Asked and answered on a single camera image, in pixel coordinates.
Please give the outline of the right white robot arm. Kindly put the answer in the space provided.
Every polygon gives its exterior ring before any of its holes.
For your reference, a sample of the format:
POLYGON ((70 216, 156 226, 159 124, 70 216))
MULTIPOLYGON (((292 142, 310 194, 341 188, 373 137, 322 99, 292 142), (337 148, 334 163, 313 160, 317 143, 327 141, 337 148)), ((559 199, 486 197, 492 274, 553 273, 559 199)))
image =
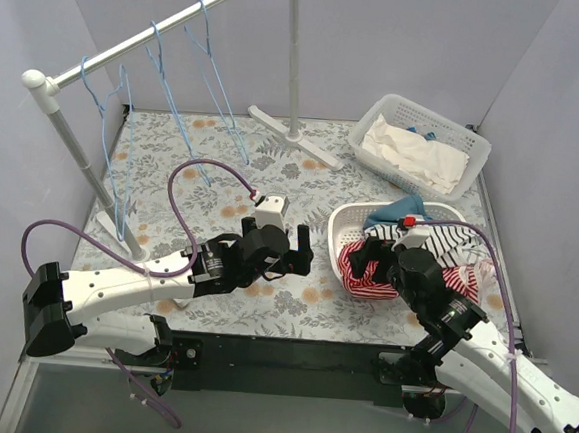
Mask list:
POLYGON ((579 433, 579 398, 506 341, 471 299, 448 286, 435 257, 371 237, 348 252, 350 274, 389 285, 427 335, 398 370, 470 398, 510 433, 579 433))

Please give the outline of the black white striped tank top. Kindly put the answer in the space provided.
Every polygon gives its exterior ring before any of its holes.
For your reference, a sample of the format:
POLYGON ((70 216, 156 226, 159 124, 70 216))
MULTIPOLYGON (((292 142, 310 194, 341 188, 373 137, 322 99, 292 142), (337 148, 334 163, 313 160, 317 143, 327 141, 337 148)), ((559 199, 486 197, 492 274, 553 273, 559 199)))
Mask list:
MULTIPOLYGON (((436 258, 442 268, 455 268, 463 265, 473 265, 489 257, 486 247, 477 234, 468 228, 455 225, 437 225, 423 227, 430 233, 422 244, 436 258)), ((364 229, 366 238, 376 236, 381 240, 395 243, 407 234, 396 224, 375 224, 364 229)))

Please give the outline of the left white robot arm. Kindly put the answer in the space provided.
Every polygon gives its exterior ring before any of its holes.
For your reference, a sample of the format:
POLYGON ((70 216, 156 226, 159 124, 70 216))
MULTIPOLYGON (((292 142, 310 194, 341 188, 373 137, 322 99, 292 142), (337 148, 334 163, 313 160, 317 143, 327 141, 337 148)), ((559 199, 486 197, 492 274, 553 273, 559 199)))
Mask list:
POLYGON ((191 300, 229 294, 260 277, 309 274, 310 228, 299 225, 298 246, 274 225, 258 228, 251 217, 241 234, 206 241, 197 254, 180 251, 139 266, 94 272, 63 271, 56 262, 36 270, 22 295, 29 357, 50 357, 93 346, 140 356, 163 365, 174 351, 167 320, 158 315, 123 315, 130 306, 162 300, 191 300))

